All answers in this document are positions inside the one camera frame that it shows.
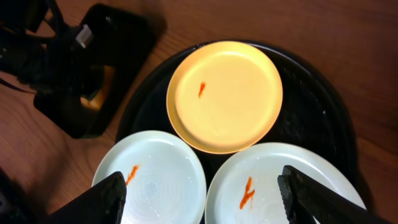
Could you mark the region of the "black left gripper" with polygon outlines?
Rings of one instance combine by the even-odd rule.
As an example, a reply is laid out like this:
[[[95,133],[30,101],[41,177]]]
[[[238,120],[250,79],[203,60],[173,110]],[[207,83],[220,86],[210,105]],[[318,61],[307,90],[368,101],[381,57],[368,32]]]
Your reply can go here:
[[[1,1],[1,71],[39,93],[99,92],[105,71],[83,59],[86,37],[55,0]]]

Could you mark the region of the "yellow plate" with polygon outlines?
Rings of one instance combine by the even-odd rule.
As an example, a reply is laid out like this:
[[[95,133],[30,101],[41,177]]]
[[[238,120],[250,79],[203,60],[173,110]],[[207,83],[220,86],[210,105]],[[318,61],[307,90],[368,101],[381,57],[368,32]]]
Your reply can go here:
[[[210,154],[242,151],[262,139],[281,111],[283,87],[258,48],[219,41],[190,53],[168,85],[167,114],[190,146]]]

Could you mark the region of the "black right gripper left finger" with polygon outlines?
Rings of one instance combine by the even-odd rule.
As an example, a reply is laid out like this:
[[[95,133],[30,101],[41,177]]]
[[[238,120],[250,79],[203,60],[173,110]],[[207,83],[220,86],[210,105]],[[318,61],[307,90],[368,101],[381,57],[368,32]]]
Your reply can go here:
[[[53,212],[48,224],[120,224],[127,189],[123,174],[114,172]]]

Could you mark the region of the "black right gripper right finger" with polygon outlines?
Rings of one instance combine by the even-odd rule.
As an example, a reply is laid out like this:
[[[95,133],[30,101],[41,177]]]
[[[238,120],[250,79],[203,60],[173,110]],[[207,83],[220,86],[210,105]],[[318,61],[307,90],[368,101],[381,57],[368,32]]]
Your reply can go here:
[[[290,224],[388,224],[292,166],[284,166],[277,183]]]

